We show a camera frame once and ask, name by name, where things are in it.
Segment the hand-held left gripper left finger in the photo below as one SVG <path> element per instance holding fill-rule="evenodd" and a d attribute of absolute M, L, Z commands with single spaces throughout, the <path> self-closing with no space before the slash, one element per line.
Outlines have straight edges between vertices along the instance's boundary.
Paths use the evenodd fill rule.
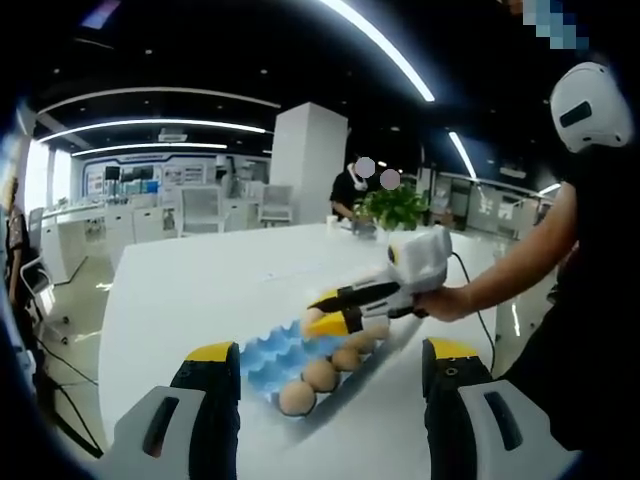
<path fill-rule="evenodd" d="M 192 351 L 116 423 L 112 479 L 235 479 L 241 399 L 235 342 Z"/>

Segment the person's right hand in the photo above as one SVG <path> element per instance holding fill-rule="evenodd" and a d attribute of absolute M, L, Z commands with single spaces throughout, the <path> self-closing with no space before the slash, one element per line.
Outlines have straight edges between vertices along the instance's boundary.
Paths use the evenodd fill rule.
<path fill-rule="evenodd" d="M 416 310 L 443 322 L 460 320 L 474 311 L 467 287 L 441 287 L 417 294 L 414 306 Z"/>

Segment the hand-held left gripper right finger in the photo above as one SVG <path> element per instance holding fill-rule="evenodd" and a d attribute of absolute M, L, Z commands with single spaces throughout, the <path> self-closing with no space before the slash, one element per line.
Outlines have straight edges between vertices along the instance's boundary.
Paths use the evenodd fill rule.
<path fill-rule="evenodd" d="M 425 339 L 422 390 L 433 479 L 561 479 L 581 455 L 563 448 L 547 414 L 494 380 L 467 345 Z"/>

